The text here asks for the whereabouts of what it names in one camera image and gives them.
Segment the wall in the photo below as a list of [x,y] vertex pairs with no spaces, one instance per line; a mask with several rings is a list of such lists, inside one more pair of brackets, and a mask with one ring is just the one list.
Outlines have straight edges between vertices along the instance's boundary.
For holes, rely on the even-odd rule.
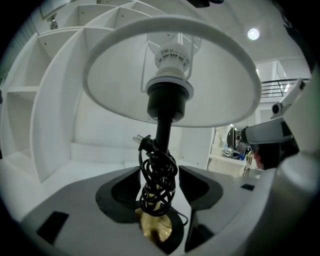
[[255,122],[260,124],[262,122],[270,120],[272,116],[272,109],[274,102],[260,103],[257,109],[255,110]]
[[[59,28],[64,27],[65,23],[68,22],[71,14],[76,11],[80,3],[81,2],[77,0],[60,8],[56,12],[56,21],[58,23]],[[31,14],[31,20],[35,26],[35,30],[39,35],[44,32],[50,31],[50,22],[48,22],[47,19],[42,19],[39,7],[36,8]]]
[[212,128],[182,128],[179,158],[201,169],[207,168]]
[[287,79],[310,78],[310,70],[304,58],[279,60]]
[[234,127],[238,129],[243,129],[247,126],[254,126],[256,124],[256,112],[254,112],[252,115],[250,115],[245,120],[242,120],[237,123],[233,123]]
[[260,63],[256,65],[256,69],[258,70],[258,75],[261,80],[263,81],[270,81],[274,79],[274,63],[276,61],[269,61],[265,63]]
[[81,29],[58,51],[41,80],[30,126],[31,157],[40,181],[70,159],[88,56],[85,32]]
[[[169,150],[179,150],[180,127],[172,127]],[[81,97],[75,121],[73,142],[79,144],[137,149],[133,136],[156,137],[157,125],[129,119],[114,114],[94,103],[84,93]]]

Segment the shelving unit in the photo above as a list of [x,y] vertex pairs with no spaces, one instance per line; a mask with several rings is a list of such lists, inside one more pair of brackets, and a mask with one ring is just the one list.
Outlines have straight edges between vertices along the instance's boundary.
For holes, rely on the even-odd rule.
[[209,164],[209,170],[213,170],[215,173],[227,174],[236,176],[245,166],[246,160],[237,160],[229,157],[210,154],[209,158],[211,162]]
[[129,6],[117,7],[93,19],[87,26],[118,29],[133,21],[146,17],[150,17],[150,15],[130,9]]
[[[71,182],[138,164],[138,147],[132,136],[154,137],[156,125],[118,116],[88,100],[83,92],[83,69],[90,51],[113,30],[163,14],[130,0],[102,0],[102,4],[79,6],[73,2],[59,10],[59,29],[35,34],[24,46],[6,79],[8,89],[2,94],[0,121],[4,158],[0,166],[6,169],[8,177],[4,193],[11,195],[9,210],[17,219]],[[48,27],[45,22],[42,29]],[[121,55],[119,60],[123,63],[129,63],[130,51],[126,49],[139,46],[144,53],[146,35],[131,38],[123,46],[123,54],[121,49],[116,54]],[[136,60],[139,63],[143,62],[144,55],[141,56]],[[148,56],[146,64],[151,67],[154,53],[149,47]],[[118,72],[123,83],[132,83],[132,77],[124,77],[124,71],[120,72],[132,66],[139,74],[134,79],[141,80],[138,65],[121,65],[121,61],[114,62],[112,58],[104,60],[107,65],[100,63],[100,74]],[[155,70],[149,68],[146,73],[151,76]],[[106,77],[106,81],[110,86],[110,78]],[[122,135],[107,134],[108,128]],[[197,166],[186,155],[179,159],[182,133],[181,128],[172,128],[170,151],[178,164]],[[23,198],[23,207],[15,197]]]
[[179,158],[206,170],[213,132],[212,128],[182,128]]
[[77,31],[64,29],[33,36],[17,57],[6,80],[9,86],[1,112],[2,155],[36,180],[39,177],[30,144],[34,101],[51,61]]
[[60,28],[84,26],[97,16],[114,9],[110,5],[79,5]]

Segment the white shelf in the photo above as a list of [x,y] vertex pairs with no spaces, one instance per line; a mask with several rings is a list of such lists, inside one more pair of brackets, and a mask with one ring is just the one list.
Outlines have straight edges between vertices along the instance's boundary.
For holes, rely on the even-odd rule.
[[32,163],[30,148],[8,155],[5,159],[10,161],[19,171],[38,178]]
[[212,128],[182,128],[179,158],[200,169],[207,169]]
[[150,16],[158,16],[158,15],[165,15],[166,14],[162,10],[159,10],[157,8],[150,6],[150,5],[143,4],[140,2],[136,2],[134,4],[134,6],[131,7],[131,9],[138,11],[138,12],[141,12],[141,13],[144,13],[144,14],[148,14]]
[[107,11],[99,17],[93,19],[87,24],[90,27],[105,27],[111,29],[118,29],[133,21],[150,17],[150,15],[144,14],[140,11],[119,7]]
[[107,27],[86,27],[84,33],[89,52],[113,30]]
[[76,109],[83,92],[89,51],[82,28],[58,51],[47,69],[31,117],[31,157],[40,181],[70,159]]
[[8,93],[33,102],[35,100],[38,89],[38,86],[11,87],[9,88]]
[[244,160],[237,160],[237,159],[232,159],[230,157],[218,156],[218,155],[213,155],[213,154],[210,154],[209,158],[216,159],[216,160],[223,161],[223,162],[227,162],[227,163],[231,163],[234,165],[239,165],[239,166],[245,166],[247,164],[247,162]]
[[30,122],[36,93],[19,90],[8,92],[1,114],[1,146],[4,157],[30,148]]
[[79,5],[59,28],[84,26],[97,16],[114,9],[115,6],[85,4]]
[[48,177],[42,185],[46,195],[49,197],[70,183],[124,168],[124,163],[100,163],[69,160],[60,166],[50,177]]
[[127,4],[135,4],[134,1],[131,0],[101,0],[102,5],[110,5],[110,6],[123,6]]
[[58,30],[30,39],[31,42],[22,49],[21,59],[16,60],[18,64],[13,70],[12,79],[7,81],[9,88],[38,86],[51,60],[76,31]]

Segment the black coiled cable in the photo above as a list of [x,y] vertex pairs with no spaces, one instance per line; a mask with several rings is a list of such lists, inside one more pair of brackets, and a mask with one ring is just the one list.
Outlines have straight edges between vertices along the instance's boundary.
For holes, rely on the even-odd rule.
[[175,176],[178,167],[170,152],[164,153],[158,149],[156,141],[152,140],[152,151],[147,151],[149,159],[142,160],[142,149],[139,150],[139,164],[146,184],[139,200],[140,208],[147,214],[159,217],[165,215],[171,207],[176,192]]

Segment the ceiling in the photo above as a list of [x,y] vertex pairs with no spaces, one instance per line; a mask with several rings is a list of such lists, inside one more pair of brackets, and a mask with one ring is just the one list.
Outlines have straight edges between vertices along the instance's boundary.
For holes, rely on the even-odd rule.
[[[256,63],[303,58],[271,0],[225,0],[199,9],[187,0],[142,1],[167,14],[185,15],[212,24],[237,41]],[[255,41],[247,36],[251,28],[260,32]]]

